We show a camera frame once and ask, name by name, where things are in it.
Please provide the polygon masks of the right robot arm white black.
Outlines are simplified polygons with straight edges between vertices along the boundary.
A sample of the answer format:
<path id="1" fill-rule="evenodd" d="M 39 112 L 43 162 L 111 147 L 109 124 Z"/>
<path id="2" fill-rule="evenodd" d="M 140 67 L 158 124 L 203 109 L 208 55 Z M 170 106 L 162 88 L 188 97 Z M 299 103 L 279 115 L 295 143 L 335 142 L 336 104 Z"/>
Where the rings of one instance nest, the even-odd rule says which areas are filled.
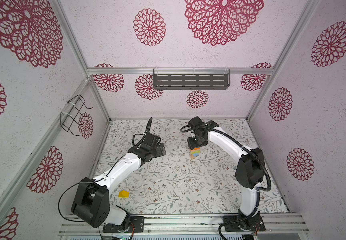
<path id="1" fill-rule="evenodd" d="M 239 215 L 242 220 L 257 215 L 260 193 L 270 191 L 272 186 L 262 150 L 243 145 L 227 134 L 216 122 L 208 121 L 205 123 L 200 117 L 191 119 L 180 131 L 192 134 L 187 139 L 191 150 L 204 147 L 212 142 L 236 161 L 235 178 L 242 186 Z"/>

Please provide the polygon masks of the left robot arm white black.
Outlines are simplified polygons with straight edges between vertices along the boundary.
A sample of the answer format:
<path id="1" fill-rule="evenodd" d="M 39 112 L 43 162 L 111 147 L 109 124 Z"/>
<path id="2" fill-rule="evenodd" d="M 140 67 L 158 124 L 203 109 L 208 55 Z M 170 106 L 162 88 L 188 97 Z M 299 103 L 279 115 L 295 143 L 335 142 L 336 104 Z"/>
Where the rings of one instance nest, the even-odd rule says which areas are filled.
<path id="1" fill-rule="evenodd" d="M 120 232 L 131 227 L 131 214 L 110 203 L 113 190 L 145 163 L 166 155 L 161 137 L 144 134 L 138 145 L 131 147 L 114 166 L 94 177 L 84 178 L 78 183 L 71 212 L 93 228 L 113 225 Z"/>

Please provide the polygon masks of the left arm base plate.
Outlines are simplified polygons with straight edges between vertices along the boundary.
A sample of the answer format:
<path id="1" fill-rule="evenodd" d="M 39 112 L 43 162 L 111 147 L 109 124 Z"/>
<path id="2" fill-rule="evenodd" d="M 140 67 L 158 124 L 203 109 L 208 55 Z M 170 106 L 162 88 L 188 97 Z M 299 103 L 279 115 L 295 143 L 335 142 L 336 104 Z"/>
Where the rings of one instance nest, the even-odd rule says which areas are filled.
<path id="1" fill-rule="evenodd" d="M 142 233 L 144 223 L 144 216 L 129 216 L 121 225 L 104 224 L 103 233 Z"/>

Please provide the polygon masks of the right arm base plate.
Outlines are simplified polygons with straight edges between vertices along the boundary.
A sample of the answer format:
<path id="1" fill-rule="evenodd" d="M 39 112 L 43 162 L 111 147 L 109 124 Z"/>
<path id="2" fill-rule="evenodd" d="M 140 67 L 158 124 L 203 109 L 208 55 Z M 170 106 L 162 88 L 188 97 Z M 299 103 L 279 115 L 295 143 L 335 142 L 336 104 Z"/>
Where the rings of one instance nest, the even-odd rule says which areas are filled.
<path id="1" fill-rule="evenodd" d="M 226 225 L 225 230 L 227 232 L 264 232 L 266 227 L 260 212 L 258 212 L 247 220 Z"/>

